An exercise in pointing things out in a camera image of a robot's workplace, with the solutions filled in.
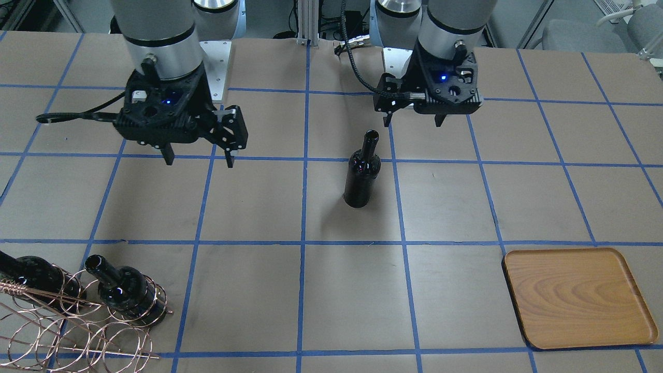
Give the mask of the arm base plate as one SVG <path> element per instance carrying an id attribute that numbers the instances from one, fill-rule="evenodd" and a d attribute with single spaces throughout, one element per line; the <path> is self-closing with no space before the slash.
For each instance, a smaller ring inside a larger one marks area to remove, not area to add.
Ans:
<path id="1" fill-rule="evenodd" d="M 209 94 L 215 105 L 222 105 L 227 92 L 232 41 L 201 41 L 200 45 L 204 51 Z"/>
<path id="2" fill-rule="evenodd" d="M 400 80 L 400 83 L 405 83 L 404 75 L 407 72 L 412 52 L 408 49 L 385 47 L 383 49 L 384 73 L 393 75 L 395 79 Z"/>

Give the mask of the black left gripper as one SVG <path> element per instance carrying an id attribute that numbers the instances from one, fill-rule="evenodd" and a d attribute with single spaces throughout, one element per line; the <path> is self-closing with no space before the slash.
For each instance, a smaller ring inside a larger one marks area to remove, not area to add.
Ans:
<path id="1" fill-rule="evenodd" d="M 440 128 L 448 115 L 469 115 L 483 104 L 478 88 L 478 63 L 463 40 L 451 45 L 450 59 L 434 56 L 417 42 L 403 77 L 384 73 L 374 94 L 374 110 L 385 113 L 390 127 L 392 113 L 409 105 L 422 115 L 435 115 Z"/>

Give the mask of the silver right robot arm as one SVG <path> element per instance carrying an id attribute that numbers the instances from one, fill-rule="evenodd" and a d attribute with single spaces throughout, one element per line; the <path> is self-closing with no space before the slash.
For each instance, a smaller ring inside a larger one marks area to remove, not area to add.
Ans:
<path id="1" fill-rule="evenodd" d="M 172 165 L 172 144 L 204 138 L 228 167 L 247 146 L 241 108 L 223 104 L 230 39 L 239 1 L 113 1 L 118 28 L 135 64 L 123 108 L 113 121 L 127 141 L 159 150 Z"/>

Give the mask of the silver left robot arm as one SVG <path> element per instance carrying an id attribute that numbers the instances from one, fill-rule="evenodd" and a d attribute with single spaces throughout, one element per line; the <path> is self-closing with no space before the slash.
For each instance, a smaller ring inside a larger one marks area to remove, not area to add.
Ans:
<path id="1" fill-rule="evenodd" d="M 433 115 L 441 126 L 449 115 L 469 115 L 483 103 L 478 89 L 474 46 L 495 8 L 495 1 L 374 1 L 371 41 L 410 51 L 403 63 L 386 67 L 373 95 L 374 110 L 393 114 L 408 106 Z"/>

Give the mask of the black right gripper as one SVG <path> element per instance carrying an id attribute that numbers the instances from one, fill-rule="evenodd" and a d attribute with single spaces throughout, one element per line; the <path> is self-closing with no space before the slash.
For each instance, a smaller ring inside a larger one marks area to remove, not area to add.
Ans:
<path id="1" fill-rule="evenodd" d="M 153 58 L 126 83 L 124 104 L 113 121 L 114 129 L 128 141 L 162 148 L 166 165 L 175 161 L 171 144 L 191 144 L 204 138 L 226 151 L 226 165 L 234 168 L 235 150 L 247 146 L 249 134 L 237 105 L 215 108 L 204 64 L 173 80 L 162 80 Z"/>

